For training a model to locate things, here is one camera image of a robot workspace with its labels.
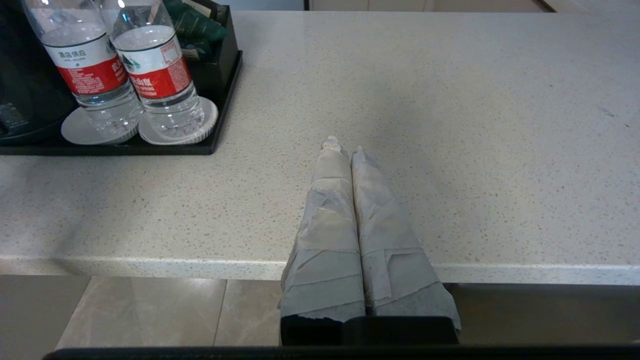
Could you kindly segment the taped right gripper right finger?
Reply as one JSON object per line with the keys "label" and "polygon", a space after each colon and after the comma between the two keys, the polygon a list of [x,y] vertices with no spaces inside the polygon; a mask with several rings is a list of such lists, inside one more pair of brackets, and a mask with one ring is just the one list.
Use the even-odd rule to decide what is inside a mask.
{"label": "taped right gripper right finger", "polygon": [[446,317],[461,330],[453,296],[374,157],[352,153],[354,209],[366,309],[375,317]]}

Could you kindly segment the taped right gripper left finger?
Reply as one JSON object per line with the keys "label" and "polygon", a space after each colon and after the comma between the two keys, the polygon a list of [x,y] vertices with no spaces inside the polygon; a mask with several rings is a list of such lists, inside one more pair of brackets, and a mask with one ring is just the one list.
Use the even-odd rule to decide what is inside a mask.
{"label": "taped right gripper left finger", "polygon": [[294,245],[281,276],[281,318],[346,322],[366,314],[348,151],[323,141]]}

